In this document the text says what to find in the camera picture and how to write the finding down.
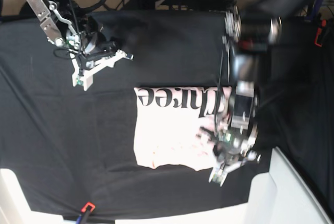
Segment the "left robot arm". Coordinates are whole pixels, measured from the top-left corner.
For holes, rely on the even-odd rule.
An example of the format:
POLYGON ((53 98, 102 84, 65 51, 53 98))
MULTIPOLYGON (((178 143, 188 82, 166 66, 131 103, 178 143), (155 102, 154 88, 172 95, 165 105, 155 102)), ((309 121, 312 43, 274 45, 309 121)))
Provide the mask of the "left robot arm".
MULTIPOLYGON (((227 125, 220 128, 221 119, 214 117, 214 154, 227 164, 233 157, 247 157, 253 152, 257 137, 255 87, 266 79, 267 53, 275 45, 282 30, 282 19, 301 9, 310 0, 258 0, 242 12, 231 11, 225 16, 228 37, 222 55, 228 58, 229 75, 233 80, 226 113, 227 125)), ((319 47, 311 54, 312 84, 306 99, 311 114, 311 126, 301 137, 286 134, 290 155, 300 164, 320 164, 333 167, 333 47, 331 27, 323 25, 316 36, 319 47)))

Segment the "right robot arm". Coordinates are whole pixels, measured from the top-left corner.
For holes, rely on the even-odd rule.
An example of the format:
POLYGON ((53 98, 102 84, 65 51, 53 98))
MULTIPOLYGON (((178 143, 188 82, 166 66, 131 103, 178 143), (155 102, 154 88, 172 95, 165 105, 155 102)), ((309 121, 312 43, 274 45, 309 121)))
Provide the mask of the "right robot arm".
POLYGON ((40 22, 48 41, 77 62, 112 58, 120 49, 116 40, 107 40, 102 27, 89 14, 106 0, 81 8, 74 0, 26 0, 40 22))

